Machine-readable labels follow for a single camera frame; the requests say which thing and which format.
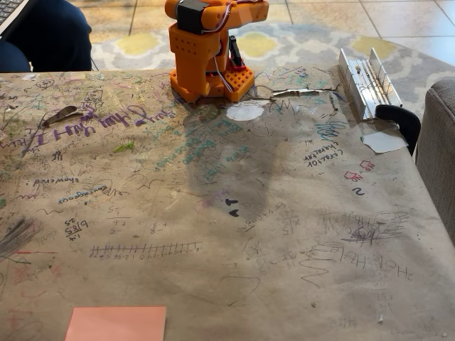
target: rug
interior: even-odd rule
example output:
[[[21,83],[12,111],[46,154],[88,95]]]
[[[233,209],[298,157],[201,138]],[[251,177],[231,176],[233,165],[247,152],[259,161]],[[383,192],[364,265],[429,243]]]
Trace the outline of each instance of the rug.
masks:
[[[315,25],[256,23],[231,30],[245,63],[253,67],[337,64],[340,48],[348,59],[368,59],[376,49],[403,107],[423,116],[427,90],[455,77],[455,67],[401,45],[334,31]],[[173,68],[168,31],[140,33],[95,45],[92,58],[99,70]]]

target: sofa armrest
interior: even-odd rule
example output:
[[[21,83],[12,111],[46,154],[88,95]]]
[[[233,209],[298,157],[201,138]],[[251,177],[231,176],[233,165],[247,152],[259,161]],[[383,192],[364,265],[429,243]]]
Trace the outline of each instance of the sofa armrest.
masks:
[[[442,80],[425,97],[417,169],[455,243],[455,80]]]

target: wire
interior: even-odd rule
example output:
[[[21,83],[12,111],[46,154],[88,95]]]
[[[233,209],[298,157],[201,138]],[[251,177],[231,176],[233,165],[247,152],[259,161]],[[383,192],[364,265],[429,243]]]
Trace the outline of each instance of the wire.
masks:
[[[223,14],[223,18],[221,19],[221,22],[217,25],[218,28],[215,28],[214,30],[203,30],[203,33],[218,33],[222,29],[224,29],[226,23],[228,22],[231,8],[232,8],[232,2],[230,2],[226,6],[226,10],[225,10],[225,13]]]
[[[248,4],[248,3],[262,2],[262,1],[263,1],[263,0],[238,0],[238,1],[236,1],[236,3],[237,3],[237,4]],[[217,28],[215,28],[215,29],[213,29],[213,30],[203,30],[203,33],[218,33],[218,32],[220,32],[222,29],[224,29],[226,23],[228,22],[231,8],[232,8],[232,2],[230,2],[230,3],[226,6],[226,10],[225,10],[225,13],[223,14],[223,18],[221,19],[221,21],[219,22],[219,24],[216,26]]]
[[[228,81],[224,78],[223,75],[221,75],[219,69],[218,69],[218,64],[216,63],[216,57],[213,57],[213,62],[215,63],[215,67],[216,67],[216,72],[219,74],[219,76],[221,77],[221,82],[223,82],[223,84],[225,85],[225,87],[227,87],[227,89],[229,90],[229,92],[232,92],[233,91],[233,88],[230,86],[230,84],[228,83]]]

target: person's knee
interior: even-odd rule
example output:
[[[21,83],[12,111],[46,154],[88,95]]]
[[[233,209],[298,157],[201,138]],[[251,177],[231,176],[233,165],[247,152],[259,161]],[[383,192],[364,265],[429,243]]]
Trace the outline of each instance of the person's knee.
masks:
[[[67,58],[73,70],[91,70],[90,28],[81,10],[62,1],[59,18],[60,39],[65,42]]]
[[[70,40],[90,44],[90,28],[84,14],[77,7],[63,1],[60,12],[60,29],[70,37]]]
[[[26,56],[13,44],[0,42],[0,73],[30,72]]]

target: gray scribble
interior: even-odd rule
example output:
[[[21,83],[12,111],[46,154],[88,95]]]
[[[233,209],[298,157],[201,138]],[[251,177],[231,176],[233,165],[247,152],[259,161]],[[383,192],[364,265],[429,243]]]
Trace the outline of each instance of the gray scribble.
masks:
[[[38,232],[40,229],[33,219],[26,220],[25,217],[22,217],[16,224],[11,225],[6,230],[4,237],[0,239],[0,262],[9,259],[16,263],[29,264],[28,261],[16,261],[10,256],[29,243]]]

